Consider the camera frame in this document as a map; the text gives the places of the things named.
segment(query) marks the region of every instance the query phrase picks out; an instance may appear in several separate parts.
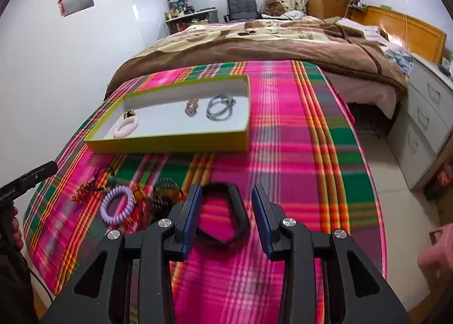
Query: plaid fabric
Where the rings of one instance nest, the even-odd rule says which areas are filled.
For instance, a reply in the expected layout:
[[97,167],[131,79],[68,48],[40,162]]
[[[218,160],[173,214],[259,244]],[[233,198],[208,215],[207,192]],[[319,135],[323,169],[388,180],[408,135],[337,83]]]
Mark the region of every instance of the plaid fabric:
[[[250,77],[248,153],[95,155],[83,143],[96,121],[126,93],[225,74]],[[271,201],[308,228],[350,232],[386,276],[379,201],[347,109],[340,103],[318,67],[300,61],[211,64],[124,83],[74,134],[57,159],[58,174],[41,183],[31,200],[24,233],[33,263],[58,293],[104,236],[107,227],[99,214],[103,194],[94,193],[82,203],[69,198],[96,168],[109,163],[117,177],[140,182],[148,190],[159,178],[171,177],[185,192],[193,183],[219,181],[236,184],[241,192],[251,219],[251,233],[242,246],[218,251],[196,242],[185,263],[171,264],[178,323],[277,321],[283,263],[270,263],[261,250],[250,203],[257,183],[264,185]],[[99,185],[106,177],[100,177]],[[228,208],[221,202],[203,205],[201,224],[217,236],[232,233]],[[322,323],[321,279],[318,302]]]

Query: drawer handle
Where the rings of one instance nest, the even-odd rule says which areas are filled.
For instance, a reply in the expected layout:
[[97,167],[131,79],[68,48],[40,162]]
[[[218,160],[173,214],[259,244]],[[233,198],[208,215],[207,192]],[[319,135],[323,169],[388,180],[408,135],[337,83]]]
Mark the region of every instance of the drawer handle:
[[413,153],[417,152],[418,149],[418,141],[414,141],[415,146],[413,147],[411,144],[411,132],[409,131],[409,136],[407,137],[407,143],[409,144],[409,147],[411,148]]
[[425,114],[423,114],[423,112],[420,110],[420,107],[417,107],[417,118],[418,118],[418,121],[419,121],[426,129],[428,129],[428,126],[429,126],[429,124],[430,124],[430,119],[429,119]]
[[[431,97],[432,99],[434,99],[437,103],[440,103],[440,96],[441,96],[440,92],[438,92],[435,88],[433,88],[433,87],[430,85],[429,82],[427,83],[427,85],[428,85],[428,94],[430,95],[430,97]],[[434,92],[434,93],[436,94],[436,97],[437,97],[437,98],[435,98],[435,97],[431,94],[431,92]]]

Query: yellow box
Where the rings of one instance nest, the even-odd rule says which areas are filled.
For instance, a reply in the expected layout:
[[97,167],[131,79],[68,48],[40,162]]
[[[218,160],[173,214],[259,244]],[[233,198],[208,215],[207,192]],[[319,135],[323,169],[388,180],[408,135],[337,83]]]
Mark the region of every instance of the yellow box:
[[[236,100],[227,121],[206,117],[208,102],[219,94]],[[194,97],[199,98],[199,108],[191,118],[185,107]],[[126,138],[113,138],[113,129],[127,110],[136,112],[139,127]],[[248,150],[249,123],[248,76],[209,77],[122,96],[94,125],[85,143],[95,153],[241,152]]]

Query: human hand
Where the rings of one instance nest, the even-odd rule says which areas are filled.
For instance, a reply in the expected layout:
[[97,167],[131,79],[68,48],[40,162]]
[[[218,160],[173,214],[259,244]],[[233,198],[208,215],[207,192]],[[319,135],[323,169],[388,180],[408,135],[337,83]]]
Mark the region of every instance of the human hand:
[[[13,210],[14,210],[13,216],[17,215],[19,210],[17,210],[15,206],[13,206]],[[22,232],[19,231],[19,221],[17,220],[17,218],[13,218],[12,225],[13,225],[13,239],[16,242],[16,245],[19,248],[19,250],[22,250],[23,248]]]

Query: hair tie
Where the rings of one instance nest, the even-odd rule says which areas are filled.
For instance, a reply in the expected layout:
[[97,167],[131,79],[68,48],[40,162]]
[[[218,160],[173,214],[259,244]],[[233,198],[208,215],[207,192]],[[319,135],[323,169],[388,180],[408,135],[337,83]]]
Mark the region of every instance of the hair tie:
[[139,126],[139,119],[137,116],[126,117],[116,127],[113,132],[113,138],[123,138],[132,134],[135,129]]
[[[118,195],[127,195],[127,204],[123,211],[115,216],[110,216],[107,214],[107,208],[112,202],[112,200]],[[100,213],[102,220],[110,226],[116,226],[124,222],[128,217],[131,216],[135,207],[135,199],[132,190],[126,186],[118,186],[110,190],[107,195],[104,196],[104,199],[101,203]]]

